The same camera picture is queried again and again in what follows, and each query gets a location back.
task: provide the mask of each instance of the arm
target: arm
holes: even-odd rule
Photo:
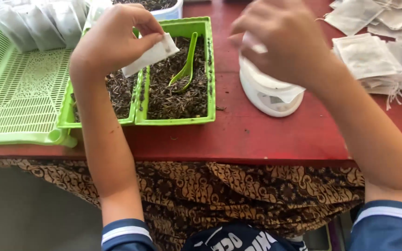
[[[231,40],[260,71],[313,92],[339,126],[366,180],[366,202],[402,201],[402,134],[327,47],[301,0],[257,0],[233,24]],[[251,33],[268,49],[242,43]]]
[[[136,26],[144,36],[136,39]],[[139,4],[105,11],[81,39],[70,60],[70,78],[79,108],[89,171],[100,197],[103,225],[120,219],[144,220],[134,159],[117,122],[105,76],[129,65],[162,39],[164,31]]]

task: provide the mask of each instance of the hand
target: hand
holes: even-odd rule
[[[142,38],[135,37],[133,26]],[[131,64],[161,41],[162,34],[158,21],[141,4],[115,4],[103,13],[72,53],[72,83],[103,79],[108,73]]]
[[[263,73],[307,89],[318,87],[342,63],[331,53],[315,17],[301,0],[256,0],[232,24],[232,42]],[[257,53],[242,43],[248,32],[263,43]]]

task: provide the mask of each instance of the blue shirt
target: blue shirt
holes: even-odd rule
[[[103,228],[104,251],[156,250],[146,224],[137,219],[112,222]],[[291,242],[245,224],[226,224],[189,237],[182,251],[306,251]],[[402,250],[402,202],[371,201],[361,209],[349,250]]]

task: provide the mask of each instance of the red tabletop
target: red tabletop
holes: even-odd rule
[[[317,17],[331,11],[331,0],[306,0]],[[230,24],[245,3],[184,4],[184,17],[210,16],[214,38],[217,111],[214,123],[185,126],[124,127],[136,160],[219,161],[254,164],[348,163],[344,140],[332,117],[311,93],[306,92],[299,109],[285,118],[265,115],[246,98],[238,77],[238,53],[227,40]],[[331,38],[343,34],[323,21],[321,28],[331,48]],[[385,96],[374,96],[385,109]],[[387,112],[402,131],[402,106],[394,103]],[[81,131],[71,134],[81,138]],[[83,143],[74,149],[62,146],[0,145],[0,156],[84,158]]]

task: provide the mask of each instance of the green plastic container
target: green plastic container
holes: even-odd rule
[[[0,145],[77,144],[68,129],[56,127],[71,52],[19,53],[0,31]]]
[[[172,37],[192,37],[193,32],[198,32],[198,36],[204,37],[205,50],[205,69],[208,79],[208,104],[207,117],[183,118],[183,119],[165,119],[151,120],[147,119],[148,110],[148,90],[150,85],[150,67],[147,68],[146,78],[143,85],[137,88],[136,98],[136,125],[142,126],[175,126],[175,125],[193,125],[205,124],[215,121],[215,67],[214,67],[214,46],[212,41],[212,26],[210,25],[210,17],[192,17],[175,20],[161,21],[165,32],[170,33]],[[208,58],[211,57],[212,64],[208,64]],[[140,99],[142,88],[144,88],[144,98]]]
[[[87,31],[89,31],[90,28],[87,28],[84,32],[84,36]],[[134,34],[138,36],[138,31],[134,30]],[[127,118],[125,119],[119,119],[119,123],[122,126],[127,126],[127,125],[133,125],[134,124],[134,116],[136,112],[136,98],[137,98],[137,86],[140,86],[142,84],[142,71],[138,72],[137,74],[137,84],[133,88],[133,93],[131,94],[132,102],[130,105],[130,114]],[[68,81],[68,85],[66,88],[66,93],[65,97],[63,100],[62,107],[60,109],[60,115],[58,119],[58,128],[66,128],[66,129],[71,129],[71,128],[82,128],[82,124],[75,122],[75,117],[74,117],[74,100],[71,98],[71,94],[74,93],[74,89],[72,88],[72,83],[70,80]]]

